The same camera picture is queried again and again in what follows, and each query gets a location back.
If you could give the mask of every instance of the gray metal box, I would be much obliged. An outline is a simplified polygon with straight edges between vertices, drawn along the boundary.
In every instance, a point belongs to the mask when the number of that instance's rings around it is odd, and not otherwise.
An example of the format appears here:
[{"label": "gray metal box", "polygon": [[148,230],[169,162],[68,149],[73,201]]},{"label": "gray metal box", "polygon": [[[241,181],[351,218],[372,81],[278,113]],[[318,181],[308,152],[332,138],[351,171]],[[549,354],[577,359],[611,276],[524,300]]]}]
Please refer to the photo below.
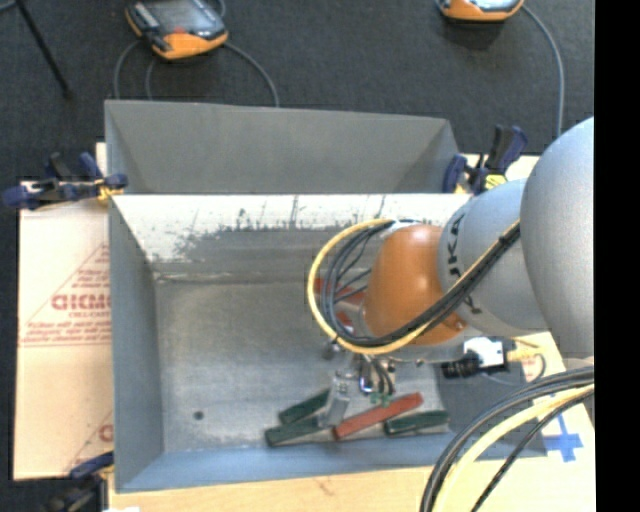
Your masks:
[{"label": "gray metal box", "polygon": [[[108,171],[131,179],[110,208],[116,489],[433,463],[451,433],[278,448],[263,433],[342,364],[320,357],[305,302],[320,247],[375,216],[443,225],[467,200],[433,193],[448,123],[135,101],[106,118]],[[398,392],[455,417],[436,374],[407,366]]]}]

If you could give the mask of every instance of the black tripod leg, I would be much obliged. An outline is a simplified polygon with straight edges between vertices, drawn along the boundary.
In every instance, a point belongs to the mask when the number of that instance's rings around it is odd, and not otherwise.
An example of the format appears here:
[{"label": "black tripod leg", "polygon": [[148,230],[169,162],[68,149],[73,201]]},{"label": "black tripod leg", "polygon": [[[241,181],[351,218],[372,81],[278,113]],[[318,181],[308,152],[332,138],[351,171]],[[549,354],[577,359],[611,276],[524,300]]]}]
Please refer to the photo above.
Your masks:
[{"label": "black tripod leg", "polygon": [[53,59],[53,56],[51,55],[49,48],[44,42],[44,39],[42,38],[42,35],[40,34],[38,27],[33,21],[33,18],[29,14],[29,11],[27,11],[27,8],[24,6],[22,0],[15,0],[15,2],[18,9],[20,9],[20,14],[22,14],[22,17],[27,22],[29,30],[31,30],[31,33],[33,34],[33,37],[36,40],[36,43],[38,43],[38,47],[40,48],[40,51],[42,51],[42,54],[44,55],[44,58],[47,60],[47,63],[49,64],[51,71],[53,71],[53,74],[56,77],[56,80],[60,84],[60,87],[62,88],[62,95],[65,98],[70,98],[71,89],[69,88],[67,81],[64,79],[64,76],[62,76],[62,73],[60,72],[60,69],[56,64],[56,61]]}]

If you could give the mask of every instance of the yellow cable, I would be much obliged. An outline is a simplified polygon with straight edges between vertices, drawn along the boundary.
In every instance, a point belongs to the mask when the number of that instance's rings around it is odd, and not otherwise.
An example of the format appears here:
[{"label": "yellow cable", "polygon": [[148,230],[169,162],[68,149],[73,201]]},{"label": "yellow cable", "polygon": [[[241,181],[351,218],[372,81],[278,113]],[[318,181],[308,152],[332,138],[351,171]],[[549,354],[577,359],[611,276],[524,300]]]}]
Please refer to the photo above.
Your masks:
[{"label": "yellow cable", "polygon": [[502,423],[499,423],[491,430],[489,430],[480,439],[478,439],[478,441],[476,441],[469,448],[469,450],[465,452],[460,460],[451,468],[446,478],[442,482],[442,487],[440,488],[440,492],[438,493],[432,511],[441,512],[444,510],[444,504],[446,502],[447,495],[451,492],[451,489],[453,488],[462,472],[498,439],[500,439],[508,432],[511,432],[513,429],[519,427],[520,425],[523,425],[527,421],[546,413],[550,413],[557,407],[560,407],[561,405],[570,400],[573,400],[574,398],[586,395],[593,388],[594,385],[590,384],[578,389],[571,389],[568,391],[563,391],[562,393],[558,393],[553,398],[538,402],[531,407],[508,417]]},{"label": "yellow cable", "polygon": [[522,361],[524,359],[529,359],[530,357],[535,357],[538,355],[544,355],[544,350],[540,349],[531,349],[527,347],[518,348],[511,352],[507,353],[507,361],[510,363],[515,363],[516,361]]},{"label": "yellow cable", "polygon": [[[354,345],[353,343],[351,343],[351,342],[341,338],[340,336],[338,336],[338,333],[326,322],[326,320],[324,319],[324,317],[322,316],[322,313],[320,312],[320,310],[318,308],[318,304],[316,302],[316,297],[315,297],[315,290],[314,290],[315,280],[316,280],[316,276],[318,274],[318,270],[320,268],[320,265],[322,264],[324,258],[329,253],[329,251],[331,251],[331,249],[333,249],[338,243],[340,243],[342,240],[344,240],[346,237],[348,237],[352,233],[355,233],[356,231],[360,231],[362,229],[366,229],[366,228],[371,227],[371,226],[377,226],[377,225],[380,225],[380,224],[384,224],[384,223],[387,223],[387,222],[392,222],[392,220],[391,219],[372,219],[372,220],[367,220],[367,221],[364,221],[364,222],[360,222],[358,224],[354,224],[353,226],[350,226],[347,229],[341,231],[340,233],[335,235],[331,240],[329,240],[325,244],[325,246],[322,247],[322,249],[320,249],[320,252],[318,252],[318,254],[316,255],[316,258],[314,259],[314,261],[311,264],[311,267],[309,269],[309,276],[308,276],[308,279],[307,279],[307,302],[309,304],[309,307],[311,308],[311,313],[313,314],[313,317],[315,318],[315,320],[318,323],[318,325],[320,326],[320,328],[327,334],[327,336],[329,336],[329,338],[331,338],[332,340],[336,340],[342,347],[344,347],[345,349],[350,350],[351,352],[354,352],[356,354],[379,355],[379,354],[386,354],[386,353],[389,353],[389,352],[393,352],[394,350],[402,348],[405,345],[408,345],[409,343],[411,343],[415,338],[420,336],[420,334],[422,334],[422,332],[426,328],[430,327],[431,324],[433,323],[433,320],[429,320],[429,321],[425,322],[424,324],[418,326],[417,328],[415,328],[413,331],[409,332],[408,334],[405,334],[403,337],[398,338],[397,340],[395,340],[395,341],[393,341],[391,343],[388,343],[386,345],[382,345],[382,346],[378,346],[378,347],[360,347],[360,346]],[[520,222],[520,220],[518,219],[516,222],[514,222],[508,228],[508,230],[511,230],[519,222]],[[480,256],[458,278],[458,280],[455,282],[453,287],[455,287],[459,282],[461,282],[464,279],[466,279],[466,277],[476,269],[476,267],[479,264],[479,262],[484,259],[484,257],[491,251],[491,249],[495,246],[496,243],[499,243],[499,241],[495,242],[491,247],[489,247],[484,252],[484,254],[482,254],[482,256]]]}]

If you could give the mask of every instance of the clamp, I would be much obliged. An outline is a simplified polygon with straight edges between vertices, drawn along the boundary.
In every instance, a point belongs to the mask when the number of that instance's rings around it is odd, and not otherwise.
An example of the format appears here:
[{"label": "clamp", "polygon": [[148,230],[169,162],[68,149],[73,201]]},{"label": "clamp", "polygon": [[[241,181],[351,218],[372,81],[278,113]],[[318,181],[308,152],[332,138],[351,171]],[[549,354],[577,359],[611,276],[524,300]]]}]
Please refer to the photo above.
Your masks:
[{"label": "clamp", "polygon": [[53,153],[45,165],[45,178],[29,185],[10,187],[2,193],[5,206],[36,210],[44,206],[96,198],[106,202],[109,196],[121,194],[129,184],[125,174],[104,176],[95,159],[87,152],[79,157],[83,174],[66,179],[71,172],[59,153]]},{"label": "clamp", "polygon": [[88,510],[94,502],[93,510],[105,510],[108,507],[107,480],[102,472],[113,466],[113,451],[98,455],[69,472],[69,479],[74,486],[57,494],[42,505],[43,512],[80,512]]},{"label": "clamp", "polygon": [[[313,438],[342,441],[376,425],[383,425],[384,433],[393,437],[424,432],[448,422],[446,411],[407,416],[409,411],[422,405],[422,394],[415,392],[392,398],[393,379],[388,373],[386,377],[381,373],[391,369],[381,365],[375,358],[355,355],[348,368],[336,371],[329,388],[280,411],[280,424],[265,431],[267,445],[275,447]],[[356,389],[370,397],[373,407],[345,417],[350,395]]]},{"label": "clamp", "polygon": [[527,137],[517,126],[505,128],[497,125],[489,155],[480,155],[471,167],[466,157],[455,154],[444,172],[442,191],[479,195],[507,181],[506,172],[527,145]]}]

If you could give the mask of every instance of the black wire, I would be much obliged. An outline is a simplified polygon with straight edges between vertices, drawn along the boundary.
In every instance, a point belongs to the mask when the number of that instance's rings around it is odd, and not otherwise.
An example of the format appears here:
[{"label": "black wire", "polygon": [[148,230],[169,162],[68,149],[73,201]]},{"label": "black wire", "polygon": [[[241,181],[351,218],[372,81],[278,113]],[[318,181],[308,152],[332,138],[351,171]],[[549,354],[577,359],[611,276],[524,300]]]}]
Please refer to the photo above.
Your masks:
[{"label": "black wire", "polygon": [[131,51],[141,42],[142,39],[136,39],[133,43],[127,46],[118,57],[116,67],[113,71],[113,96],[116,99],[120,99],[120,71],[122,70],[122,65],[124,64],[124,61],[127,59]]},{"label": "black wire", "polygon": [[[376,232],[386,229],[388,226],[388,224],[376,226]],[[464,279],[459,280],[438,302],[422,312],[419,316],[402,327],[399,327],[398,329],[383,336],[357,336],[348,332],[347,329],[338,329],[339,322],[335,319],[333,299],[332,297],[329,297],[329,295],[330,293],[334,293],[336,289],[335,276],[337,274],[335,274],[335,268],[337,267],[340,269],[340,266],[343,265],[344,261],[348,258],[350,251],[353,251],[357,245],[356,242],[359,243],[364,236],[373,236],[375,228],[359,233],[355,238],[347,243],[341,251],[339,251],[330,266],[327,278],[325,278],[321,297],[323,305],[321,311],[323,312],[327,323],[331,325],[336,332],[339,332],[341,338],[361,347],[384,346],[392,343],[396,339],[402,338],[416,329],[421,329],[420,335],[430,329],[433,329],[436,325],[447,318],[447,316],[449,316],[460,304],[462,304],[484,276],[491,270],[498,259],[500,259],[500,257],[520,238],[520,222],[517,221],[510,226],[489,248],[485,255],[474,264]]]},{"label": "black wire", "polygon": [[364,251],[367,248],[367,244],[369,243],[369,240],[371,240],[372,238],[373,236],[366,237],[365,241],[362,244],[362,247],[360,248],[360,252],[358,253],[358,255],[351,261],[351,263],[349,263],[344,269],[341,269],[340,272],[336,274],[336,284],[347,274],[347,272],[349,272],[349,270],[351,270],[362,259],[362,255],[364,254]]},{"label": "black wire", "polygon": [[353,283],[359,281],[360,279],[362,279],[363,277],[368,276],[369,274],[371,274],[371,269],[368,268],[366,270],[363,270],[362,272],[360,272],[358,275],[356,275],[355,277],[349,279],[347,282],[343,283],[342,286],[340,286],[337,290],[335,295],[339,295],[340,292],[346,290],[347,288],[349,288],[349,286],[351,286]]},{"label": "black wire", "polygon": [[[246,52],[243,52],[242,50],[240,50],[237,46],[232,45],[228,41],[223,43],[222,48],[228,48],[229,50],[240,55],[258,70],[258,72],[262,75],[264,80],[267,82],[269,89],[271,90],[274,106],[279,107],[280,98],[278,97],[278,92],[276,90],[275,85],[273,84],[273,81],[271,80],[267,72],[264,70],[264,68],[260,64],[258,64],[253,57],[248,55]],[[153,100],[153,94],[151,93],[151,75],[153,73],[153,68],[155,67],[156,60],[157,58],[151,59],[151,62],[149,63],[149,66],[147,66],[147,71],[145,73],[144,88],[145,88],[145,93],[147,95],[148,100]]]},{"label": "black wire", "polygon": [[556,60],[556,64],[558,65],[558,118],[556,121],[556,132],[555,136],[559,137],[562,134],[562,126],[563,116],[564,116],[564,66],[562,64],[562,57],[560,56],[560,51],[556,45],[556,42],[553,39],[551,33],[547,30],[547,27],[544,26],[542,21],[526,6],[522,6],[522,10],[529,15],[529,17],[535,22],[536,25],[542,30],[542,33],[549,41],[551,45],[551,50],[553,51],[553,56]]},{"label": "black wire", "polygon": [[553,421],[555,418],[557,418],[560,414],[562,414],[563,412],[567,411],[568,409],[571,409],[572,407],[584,402],[587,398],[589,398],[590,396],[593,396],[593,394],[594,394],[594,391],[590,391],[589,393],[586,393],[584,396],[580,396],[580,397],[574,398],[573,400],[570,400],[566,404],[563,404],[560,407],[556,408],[555,410],[551,411],[547,416],[545,416],[542,420],[540,420],[527,433],[527,435],[520,440],[520,443],[518,443],[518,445],[514,448],[514,450],[505,459],[505,461],[502,464],[502,466],[500,467],[500,469],[497,471],[497,473],[491,479],[491,482],[489,482],[487,487],[484,489],[484,491],[482,492],[482,494],[480,495],[480,497],[476,501],[475,505],[471,509],[471,512],[478,512],[478,510],[480,509],[482,504],[491,495],[491,493],[497,487],[497,485],[500,483],[500,481],[502,480],[504,475],[507,473],[509,468],[513,465],[513,463],[516,461],[516,459],[520,456],[520,453],[522,452],[522,450],[524,450],[529,445],[529,443],[533,440],[535,435],[540,430],[542,430],[544,427],[546,427],[551,421]]},{"label": "black wire", "polygon": [[378,393],[380,393],[381,395],[384,395],[386,385],[387,385],[387,380],[384,377],[384,373],[380,371],[380,368],[374,363],[372,363],[372,365],[373,365],[373,369],[376,371],[376,374],[378,375]]},{"label": "black wire", "polygon": [[216,0],[218,5],[220,6],[220,11],[218,12],[218,16],[224,18],[224,15],[227,14],[227,4],[224,3],[224,0]]},{"label": "black wire", "polygon": [[594,367],[568,370],[543,377],[539,381],[529,384],[521,390],[507,396],[505,399],[478,415],[465,429],[458,433],[436,461],[422,496],[420,510],[422,512],[430,512],[433,509],[436,496],[440,492],[442,483],[458,454],[462,451],[467,441],[488,422],[498,416],[504,415],[506,411],[523,403],[535,400],[536,398],[593,384],[594,377]]},{"label": "black wire", "polygon": [[251,55],[241,50],[237,46],[231,44],[228,40],[222,45],[222,47],[228,48],[232,52],[235,52],[236,54],[240,55],[243,59],[245,59],[247,62],[252,64],[253,67],[255,67],[258,70],[258,73],[262,75],[262,78],[264,78],[265,82],[267,82],[267,85],[269,86],[269,89],[271,90],[271,95],[273,96],[273,106],[280,107],[280,97],[278,96],[278,91],[276,90],[276,86],[274,85],[273,81],[271,80],[271,77],[264,70],[264,68],[260,64],[258,64],[258,62],[253,57],[251,57]]},{"label": "black wire", "polygon": [[353,290],[351,290],[351,291],[349,291],[347,293],[344,293],[344,294],[334,298],[333,299],[333,303],[337,304],[338,302],[341,302],[341,301],[343,301],[345,299],[348,299],[349,297],[353,297],[354,295],[357,295],[358,293],[365,291],[367,289],[367,286],[368,285],[365,284],[365,285],[360,286],[359,288],[355,288],[355,289],[353,289]]},{"label": "black wire", "polygon": [[327,319],[327,322],[334,328],[336,332],[340,333],[343,336],[349,336],[350,333],[347,328],[338,320],[334,308],[335,290],[338,286],[338,275],[340,275],[341,273],[341,268],[344,265],[344,262],[348,259],[351,252],[353,252],[360,243],[372,238],[377,233],[384,231],[394,222],[395,221],[385,222],[384,224],[371,226],[360,231],[347,241],[347,243],[342,249],[340,249],[340,251],[338,251],[338,254],[329,265],[329,269],[327,271],[327,274],[325,275],[322,286],[320,304],[322,314],[325,319]]},{"label": "black wire", "polygon": [[380,377],[380,379],[384,381],[387,389],[387,394],[393,395],[396,392],[396,388],[393,385],[393,380],[391,379],[391,375],[389,375],[389,371],[384,366],[382,366],[382,363],[380,363],[380,361],[378,361],[376,358],[373,358],[371,360],[371,363],[378,373],[378,377]]},{"label": "black wire", "polygon": [[540,359],[540,362],[542,363],[542,368],[540,368],[540,372],[538,372],[538,375],[536,375],[535,379],[533,379],[531,382],[539,381],[547,371],[547,358],[544,357],[542,354],[536,354],[536,357]]}]

